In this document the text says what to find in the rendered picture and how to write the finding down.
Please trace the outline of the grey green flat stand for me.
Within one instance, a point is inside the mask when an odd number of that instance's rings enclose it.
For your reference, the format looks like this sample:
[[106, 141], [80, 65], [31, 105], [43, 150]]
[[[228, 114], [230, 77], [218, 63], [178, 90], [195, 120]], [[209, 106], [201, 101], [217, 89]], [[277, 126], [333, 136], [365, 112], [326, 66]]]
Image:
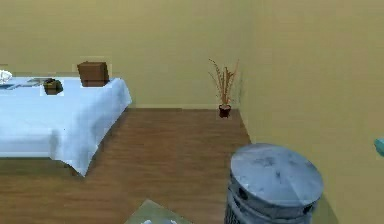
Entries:
[[146, 199], [124, 224], [193, 224], [166, 207]]

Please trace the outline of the bed with pale blue sheet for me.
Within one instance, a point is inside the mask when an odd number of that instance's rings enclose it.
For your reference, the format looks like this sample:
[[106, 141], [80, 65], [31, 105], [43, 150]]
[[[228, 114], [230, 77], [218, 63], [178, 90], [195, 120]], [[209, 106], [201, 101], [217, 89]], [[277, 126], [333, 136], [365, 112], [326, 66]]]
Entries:
[[0, 90], [0, 158], [50, 158], [87, 174], [100, 143], [132, 103], [125, 81], [84, 87], [61, 77], [63, 91], [42, 86]]

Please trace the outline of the white crumpled pillow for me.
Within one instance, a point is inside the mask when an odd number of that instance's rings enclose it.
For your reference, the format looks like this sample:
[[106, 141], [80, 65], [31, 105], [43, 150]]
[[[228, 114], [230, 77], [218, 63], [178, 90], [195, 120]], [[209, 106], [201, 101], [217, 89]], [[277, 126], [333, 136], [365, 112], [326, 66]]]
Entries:
[[12, 73], [6, 70], [0, 70], [0, 85], [7, 83], [13, 77]]

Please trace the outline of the dark olive small object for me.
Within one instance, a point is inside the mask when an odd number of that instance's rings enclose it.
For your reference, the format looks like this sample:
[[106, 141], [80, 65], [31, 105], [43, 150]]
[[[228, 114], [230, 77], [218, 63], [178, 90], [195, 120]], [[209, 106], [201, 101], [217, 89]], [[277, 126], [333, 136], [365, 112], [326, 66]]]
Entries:
[[57, 95], [63, 91], [62, 83], [53, 78], [45, 80], [43, 86], [47, 95]]

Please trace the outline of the grey metal bin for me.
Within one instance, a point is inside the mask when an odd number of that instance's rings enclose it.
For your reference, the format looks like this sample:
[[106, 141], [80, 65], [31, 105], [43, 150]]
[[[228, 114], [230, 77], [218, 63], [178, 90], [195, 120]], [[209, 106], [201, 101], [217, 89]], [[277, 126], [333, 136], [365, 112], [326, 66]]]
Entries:
[[230, 160], [224, 224], [311, 224], [323, 189], [320, 172], [299, 153], [243, 146]]

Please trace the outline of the teal object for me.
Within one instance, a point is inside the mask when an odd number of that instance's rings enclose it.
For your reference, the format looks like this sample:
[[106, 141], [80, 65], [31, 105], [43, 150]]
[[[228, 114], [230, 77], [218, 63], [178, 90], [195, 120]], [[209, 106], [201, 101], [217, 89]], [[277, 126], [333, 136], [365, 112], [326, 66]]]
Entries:
[[384, 157], [384, 139], [376, 139], [374, 141], [374, 146], [377, 153]]

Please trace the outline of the brown cardboard box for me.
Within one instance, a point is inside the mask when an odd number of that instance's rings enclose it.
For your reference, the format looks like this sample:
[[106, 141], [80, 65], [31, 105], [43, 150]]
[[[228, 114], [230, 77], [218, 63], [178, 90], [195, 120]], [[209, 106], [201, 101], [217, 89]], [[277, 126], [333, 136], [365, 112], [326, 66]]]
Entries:
[[103, 87], [109, 82], [105, 62], [85, 61], [77, 65], [83, 87]]

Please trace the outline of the dry orange potted plant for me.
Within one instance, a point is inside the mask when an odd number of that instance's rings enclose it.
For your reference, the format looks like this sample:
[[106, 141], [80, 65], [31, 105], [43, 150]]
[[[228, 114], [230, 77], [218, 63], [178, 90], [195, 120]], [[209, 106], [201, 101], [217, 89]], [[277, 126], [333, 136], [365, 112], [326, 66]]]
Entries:
[[228, 118], [232, 109], [232, 106], [230, 105], [231, 90], [237, 75], [239, 62], [236, 62], [233, 71], [230, 71], [227, 66], [225, 66], [223, 69], [220, 69], [218, 64], [212, 59], [210, 59], [210, 62], [215, 69], [215, 74], [209, 72], [209, 75], [218, 90], [217, 97], [220, 100], [220, 104], [218, 106], [219, 117]]

